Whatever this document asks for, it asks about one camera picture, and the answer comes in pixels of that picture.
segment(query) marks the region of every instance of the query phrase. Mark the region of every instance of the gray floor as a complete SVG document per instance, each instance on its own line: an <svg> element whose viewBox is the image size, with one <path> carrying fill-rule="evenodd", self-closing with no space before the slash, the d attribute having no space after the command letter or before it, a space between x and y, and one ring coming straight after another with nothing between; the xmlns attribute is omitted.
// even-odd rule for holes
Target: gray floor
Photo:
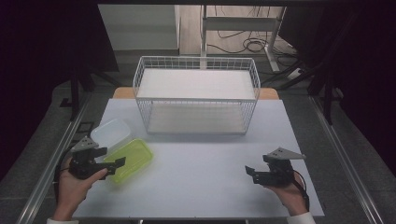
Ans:
<svg viewBox="0 0 396 224"><path fill-rule="evenodd" d="M125 86L132 85L134 70L141 54L170 55L175 52L116 52L120 72L109 73ZM270 72L265 57L254 56L258 70ZM92 76L96 89L88 109L83 116L83 122L91 122L93 127L99 121L106 108L106 103L115 90L101 78ZM261 75L265 80L270 75ZM267 83L276 86L288 80ZM317 112L308 98L306 86L309 79L299 83L286 91L280 91L290 117L290 123L296 135L301 151L307 156L306 165L318 193L325 217L316 217L317 223L370 223L362 206L349 184L347 176L334 152L328 136L323 131ZM57 87L52 94L52 104L46 117L32 136L30 142L22 152L15 165L0 183L0 223L15 223L30 197L32 190L43 173L45 166L61 141L62 135L69 125L70 108L59 107L63 98L70 97L69 84L64 83ZM332 104L332 121L340 141L358 171L364 185L369 190L384 223L396 223L396 179L382 162L373 147L368 143L359 130L347 118L337 102ZM78 140L84 133L77 133ZM45 223L55 207L53 190L49 189L34 223ZM81 223L129 223L115 220L83 220ZM250 223L286 223L285 218L269 218L250 220Z"/></svg>

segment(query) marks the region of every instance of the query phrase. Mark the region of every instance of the wall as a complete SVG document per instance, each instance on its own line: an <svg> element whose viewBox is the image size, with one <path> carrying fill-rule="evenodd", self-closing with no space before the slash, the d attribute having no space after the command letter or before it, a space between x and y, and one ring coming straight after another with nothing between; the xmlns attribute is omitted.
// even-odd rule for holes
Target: wall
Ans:
<svg viewBox="0 0 396 224"><path fill-rule="evenodd" d="M178 49L179 6L99 5L114 50Z"/></svg>

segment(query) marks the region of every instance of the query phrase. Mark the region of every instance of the green plastic container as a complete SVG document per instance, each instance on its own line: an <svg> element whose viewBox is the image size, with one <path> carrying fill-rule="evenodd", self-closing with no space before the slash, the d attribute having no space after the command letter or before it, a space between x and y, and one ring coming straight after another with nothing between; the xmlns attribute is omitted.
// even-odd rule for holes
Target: green plastic container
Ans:
<svg viewBox="0 0 396 224"><path fill-rule="evenodd" d="M145 141L136 138L104 158L104 162L114 162L122 157L126 157L125 165L111 175L111 179L118 184L146 166L152 160L153 154Z"/></svg>

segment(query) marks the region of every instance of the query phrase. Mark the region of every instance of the wrist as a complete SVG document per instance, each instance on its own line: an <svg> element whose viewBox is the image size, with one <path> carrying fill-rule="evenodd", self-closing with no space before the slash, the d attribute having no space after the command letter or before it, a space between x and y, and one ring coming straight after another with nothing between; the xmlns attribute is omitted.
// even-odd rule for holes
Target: wrist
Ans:
<svg viewBox="0 0 396 224"><path fill-rule="evenodd" d="M305 200L301 196L295 197L293 200L285 203L285 206L286 208L288 208L289 214L292 217L299 216L308 212L305 207Z"/></svg>
<svg viewBox="0 0 396 224"><path fill-rule="evenodd" d="M74 212L75 212L75 209L72 209L67 206L58 205L54 214L53 214L52 220L54 220L54 221L70 221L72 219Z"/></svg>

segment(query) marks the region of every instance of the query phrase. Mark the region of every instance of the black curtain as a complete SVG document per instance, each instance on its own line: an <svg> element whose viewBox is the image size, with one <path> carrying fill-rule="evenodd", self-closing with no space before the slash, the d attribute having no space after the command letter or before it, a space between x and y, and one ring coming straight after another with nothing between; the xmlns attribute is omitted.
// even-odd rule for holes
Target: black curtain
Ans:
<svg viewBox="0 0 396 224"><path fill-rule="evenodd" d="M341 47L341 107L396 175L396 5L367 4Z"/></svg>
<svg viewBox="0 0 396 224"><path fill-rule="evenodd" d="M72 70L118 66L94 2L3 1L0 26L3 178L45 116L53 89Z"/></svg>

